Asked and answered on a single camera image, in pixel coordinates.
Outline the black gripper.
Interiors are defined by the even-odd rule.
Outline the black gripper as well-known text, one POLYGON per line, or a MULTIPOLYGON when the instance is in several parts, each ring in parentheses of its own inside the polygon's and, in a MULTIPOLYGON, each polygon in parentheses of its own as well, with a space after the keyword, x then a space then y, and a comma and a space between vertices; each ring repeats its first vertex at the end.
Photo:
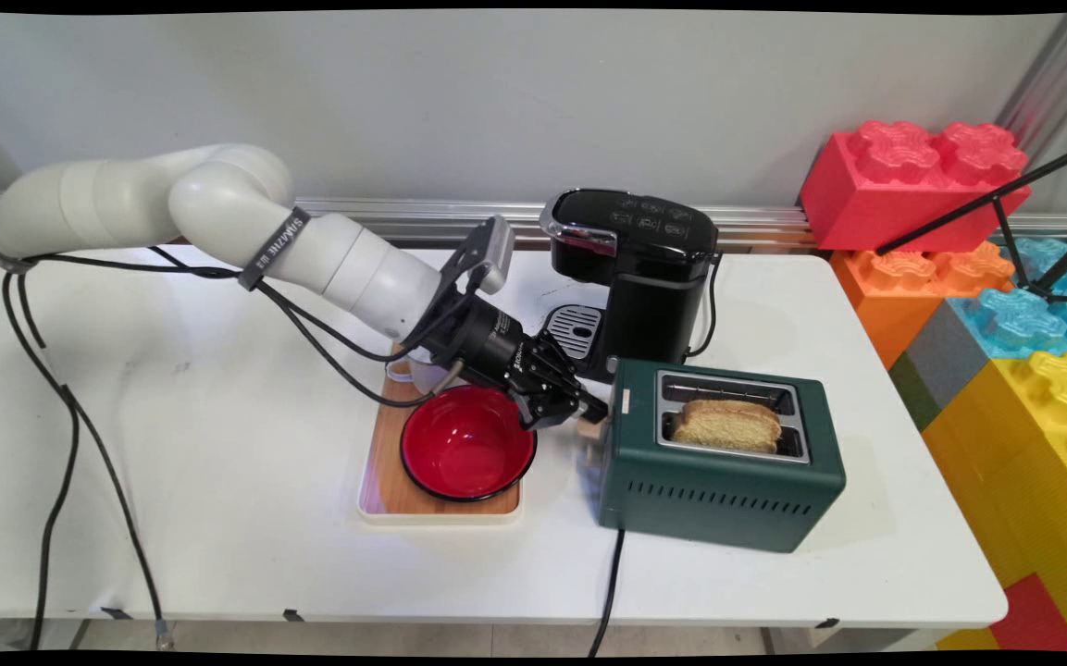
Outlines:
POLYGON ((433 304, 420 320, 420 347, 444 370, 460 362, 458 378, 465 382, 509 391, 527 431, 608 417, 609 406, 583 387, 574 360, 554 337, 531 338, 519 320, 477 295, 447 295, 433 304))

